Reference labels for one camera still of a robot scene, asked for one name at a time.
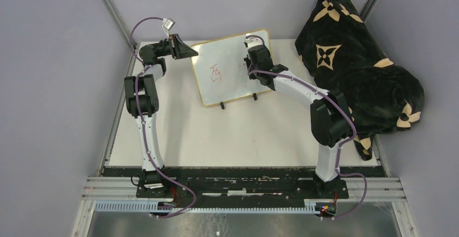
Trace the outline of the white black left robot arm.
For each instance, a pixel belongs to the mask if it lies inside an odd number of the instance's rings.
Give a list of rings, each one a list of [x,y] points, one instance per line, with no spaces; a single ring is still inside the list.
[[[156,127],[159,112],[156,82],[166,74],[165,57],[180,60],[198,54],[178,34],[170,34],[167,39],[140,48],[143,69],[135,76],[124,78],[126,108],[134,118],[140,135],[142,168],[137,187],[141,194],[154,194],[161,198],[173,188],[172,183],[162,175],[164,161]]]

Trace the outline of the yellow framed whiteboard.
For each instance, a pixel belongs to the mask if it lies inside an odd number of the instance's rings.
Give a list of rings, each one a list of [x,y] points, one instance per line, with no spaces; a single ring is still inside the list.
[[[258,80],[250,80],[244,61],[246,38],[259,38],[270,49],[266,29],[229,35],[191,46],[199,55],[191,58],[202,104],[209,107],[268,91]]]

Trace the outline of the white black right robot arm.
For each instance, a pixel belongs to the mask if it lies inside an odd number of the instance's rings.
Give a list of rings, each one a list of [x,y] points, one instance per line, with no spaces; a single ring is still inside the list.
[[[313,192],[320,198],[328,197],[341,176],[342,147],[357,134],[344,95],[312,85],[282,64],[275,65],[270,51],[263,44],[247,45],[246,48],[244,60],[250,79],[293,98],[309,110],[311,132],[319,144]]]

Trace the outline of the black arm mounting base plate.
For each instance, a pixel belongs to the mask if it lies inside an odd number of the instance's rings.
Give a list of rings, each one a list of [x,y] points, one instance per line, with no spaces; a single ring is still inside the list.
[[[105,168],[103,177],[125,177],[137,198],[165,198],[164,205],[183,208],[300,208],[305,200],[348,199],[346,182],[321,184],[312,168],[186,168],[163,173],[179,182],[140,168]]]

